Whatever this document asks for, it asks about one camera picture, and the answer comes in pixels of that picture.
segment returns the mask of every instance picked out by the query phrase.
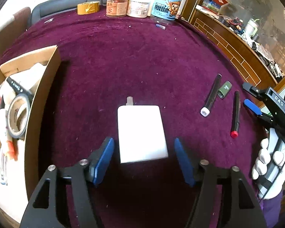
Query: blue label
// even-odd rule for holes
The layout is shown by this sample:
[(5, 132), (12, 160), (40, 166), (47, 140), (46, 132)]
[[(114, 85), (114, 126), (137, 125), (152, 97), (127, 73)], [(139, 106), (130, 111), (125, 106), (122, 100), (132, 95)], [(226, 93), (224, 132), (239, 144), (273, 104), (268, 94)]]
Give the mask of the blue label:
[(159, 18), (173, 21), (175, 20), (180, 4), (180, 0), (155, 0), (151, 14)]

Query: orange labeled jar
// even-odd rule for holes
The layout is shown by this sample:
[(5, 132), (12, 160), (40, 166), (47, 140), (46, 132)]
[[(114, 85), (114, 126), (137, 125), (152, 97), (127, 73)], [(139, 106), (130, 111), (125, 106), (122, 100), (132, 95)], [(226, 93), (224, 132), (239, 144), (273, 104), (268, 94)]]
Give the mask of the orange labeled jar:
[(127, 14), (129, 0), (107, 0), (108, 17), (124, 17)]

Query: bolt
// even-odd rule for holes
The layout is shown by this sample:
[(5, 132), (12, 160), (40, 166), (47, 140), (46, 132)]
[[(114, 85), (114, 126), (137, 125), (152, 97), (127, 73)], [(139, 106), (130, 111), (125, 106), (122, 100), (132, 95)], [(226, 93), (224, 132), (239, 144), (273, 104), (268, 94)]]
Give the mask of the bolt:
[(200, 163), (201, 163), (202, 165), (208, 165), (208, 164), (209, 164), (209, 161), (206, 160), (206, 159), (202, 159), (202, 160), (200, 161)]
[(86, 165), (88, 163), (89, 163), (89, 161), (87, 159), (82, 159), (82, 160), (79, 161), (80, 165)]
[(232, 170), (233, 170), (233, 171), (239, 171), (239, 168), (238, 168), (237, 166), (233, 166), (233, 167), (232, 167)]
[(51, 164), (49, 167), (48, 167), (48, 170), (49, 171), (53, 171), (56, 169), (56, 166), (54, 164)]

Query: gloved hand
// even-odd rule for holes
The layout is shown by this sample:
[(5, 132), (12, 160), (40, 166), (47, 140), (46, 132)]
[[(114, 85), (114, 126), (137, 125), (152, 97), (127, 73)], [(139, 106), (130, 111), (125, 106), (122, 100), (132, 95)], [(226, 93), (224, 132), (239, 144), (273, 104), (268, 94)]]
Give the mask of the gloved hand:
[[(267, 172), (267, 164), (269, 164), (271, 160), (270, 154), (267, 150), (268, 144), (269, 144), (268, 138), (263, 139), (261, 141), (262, 149), (259, 151), (259, 156), (257, 157), (251, 171), (252, 179), (254, 180), (256, 180), (259, 177), (259, 175), (264, 175)], [(277, 166), (281, 168), (285, 161), (285, 150), (283, 152), (276, 151), (273, 154), (273, 159), (274, 162), (277, 164)], [(284, 182), (285, 182), (285, 165), (264, 199), (271, 199), (273, 197), (276, 197), (281, 192), (282, 185)], [(258, 196), (261, 199), (263, 197), (263, 194), (259, 192)]]

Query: white rectangular object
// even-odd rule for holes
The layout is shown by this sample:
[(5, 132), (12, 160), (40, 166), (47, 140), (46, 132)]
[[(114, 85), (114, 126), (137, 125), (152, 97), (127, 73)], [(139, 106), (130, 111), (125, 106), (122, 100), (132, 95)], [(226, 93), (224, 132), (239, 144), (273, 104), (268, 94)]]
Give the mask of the white rectangular object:
[(158, 106), (123, 105), (117, 113), (121, 163), (168, 157)]

